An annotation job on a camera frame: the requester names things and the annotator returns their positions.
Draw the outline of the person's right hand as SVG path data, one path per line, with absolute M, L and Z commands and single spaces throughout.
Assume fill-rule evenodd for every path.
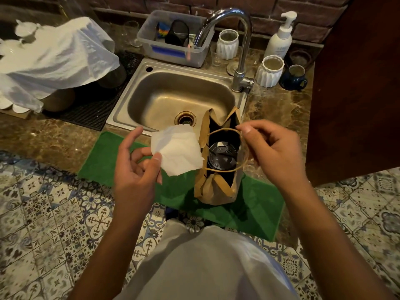
M 265 176 L 282 193 L 294 194 L 312 188 L 296 132 L 275 124 L 272 136 L 258 132 L 242 136 Z

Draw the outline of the person's left hand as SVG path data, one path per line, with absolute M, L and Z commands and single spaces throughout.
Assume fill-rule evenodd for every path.
M 142 135 L 144 128 L 136 127 L 118 147 L 114 172 L 114 212 L 113 220 L 142 220 L 150 210 L 154 197 L 141 197 L 138 191 L 138 181 L 141 170 L 137 169 L 139 162 L 131 162 L 131 146 Z

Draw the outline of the white paper napkin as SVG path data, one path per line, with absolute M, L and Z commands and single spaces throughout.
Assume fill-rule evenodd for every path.
M 192 126 L 169 126 L 163 131 L 153 132 L 151 138 L 151 152 L 161 153 L 161 168 L 168 176 L 203 168 L 204 158 Z

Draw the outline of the brown paper bag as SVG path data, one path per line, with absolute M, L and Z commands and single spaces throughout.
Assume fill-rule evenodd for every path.
M 249 159 L 249 149 L 241 132 L 236 129 L 240 123 L 240 110 L 236 106 L 224 119 L 218 119 L 213 109 L 203 115 L 198 142 L 204 163 L 195 177 L 194 196 L 205 204 L 219 206 L 232 203 L 237 198 L 243 167 Z M 238 150 L 235 169 L 219 171 L 207 167 L 209 148 L 218 141 L 226 141 Z

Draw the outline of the person's right forearm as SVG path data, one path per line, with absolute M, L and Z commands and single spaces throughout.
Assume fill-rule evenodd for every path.
M 323 300 L 396 300 L 307 180 L 277 187 Z

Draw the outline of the green cloth mat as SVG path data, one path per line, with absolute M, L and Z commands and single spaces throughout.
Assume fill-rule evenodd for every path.
M 118 147 L 123 137 L 109 131 L 100 134 L 78 176 L 108 187 L 113 186 Z M 195 171 L 169 177 L 162 171 L 163 184 L 156 186 L 155 202 L 188 212 L 215 223 L 273 242 L 284 200 L 277 188 L 244 175 L 233 203 L 211 206 L 194 197 Z

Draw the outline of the white ribbed ceramic cup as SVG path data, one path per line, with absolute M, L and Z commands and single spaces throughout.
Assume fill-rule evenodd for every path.
M 220 32 L 216 53 L 222 60 L 232 60 L 237 55 L 239 46 L 238 32 L 236 30 L 227 29 Z
M 276 55 L 268 55 L 261 62 L 256 72 L 256 83 L 265 88 L 276 86 L 284 68 L 284 61 Z

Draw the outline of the stainless steel sink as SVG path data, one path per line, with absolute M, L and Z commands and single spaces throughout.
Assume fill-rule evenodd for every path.
M 107 125 L 126 130 L 144 127 L 144 135 L 191 123 L 199 137 L 203 116 L 213 109 L 223 122 L 237 107 L 241 118 L 249 90 L 233 92 L 226 72 L 196 69 L 145 58 L 107 118 Z

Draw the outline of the chrome faucet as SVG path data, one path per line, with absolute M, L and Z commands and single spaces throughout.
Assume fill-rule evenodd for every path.
M 234 72 L 233 83 L 231 85 L 231 90 L 233 92 L 241 92 L 243 89 L 251 89 L 254 84 L 254 79 L 245 77 L 245 63 L 246 56 L 250 46 L 250 41 L 252 37 L 253 25 L 251 17 L 241 9 L 237 8 L 226 8 L 214 11 L 210 17 L 208 17 L 203 23 L 202 27 L 198 31 L 193 45 L 195 47 L 202 46 L 203 41 L 207 37 L 210 30 L 223 19 L 228 17 L 238 18 L 244 25 L 244 38 L 242 44 L 242 53 L 239 57 L 238 67 Z

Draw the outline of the metal pot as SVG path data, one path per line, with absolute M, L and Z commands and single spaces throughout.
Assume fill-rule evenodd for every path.
M 104 77 L 97 80 L 97 83 L 103 88 L 114 89 L 121 86 L 125 82 L 126 78 L 126 69 L 120 62 L 118 68 L 108 72 Z

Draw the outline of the clear plastic bin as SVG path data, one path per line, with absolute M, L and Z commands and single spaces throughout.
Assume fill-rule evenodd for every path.
M 200 68 L 209 51 L 214 35 L 214 26 L 210 29 L 203 43 L 199 47 L 190 49 L 190 59 L 187 59 L 187 44 L 176 46 L 166 44 L 165 39 L 156 38 L 156 27 L 162 23 L 171 27 L 173 21 L 182 20 L 188 26 L 189 39 L 194 40 L 201 26 L 206 20 L 205 17 L 182 14 L 172 11 L 154 10 L 145 20 L 137 33 L 137 40 L 142 44 L 145 55 L 149 58 L 165 61 L 172 64 Z

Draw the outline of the brown wooden cabinet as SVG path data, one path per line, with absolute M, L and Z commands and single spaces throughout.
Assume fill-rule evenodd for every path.
M 318 55 L 306 173 L 313 186 L 400 167 L 400 0 L 352 0 Z

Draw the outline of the clear drinking glass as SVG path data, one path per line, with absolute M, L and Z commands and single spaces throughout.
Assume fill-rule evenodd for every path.
M 135 48 L 142 47 L 142 43 L 137 39 L 140 25 L 137 21 L 131 20 L 123 24 L 123 37 L 126 44 Z

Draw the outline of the white cover cloth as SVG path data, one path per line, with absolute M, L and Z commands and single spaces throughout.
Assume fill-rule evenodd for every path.
M 43 98 L 104 77 L 119 66 L 113 39 L 91 18 L 42 25 L 36 40 L 0 56 L 0 94 L 13 104 L 43 111 Z

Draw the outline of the wooden tray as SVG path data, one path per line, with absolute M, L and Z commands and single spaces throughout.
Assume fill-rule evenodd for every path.
M 26 120 L 32 114 L 32 110 L 28 110 L 27 112 L 24 113 L 16 113 L 12 109 L 6 109 L 6 110 L 0 110 L 0 113 Z

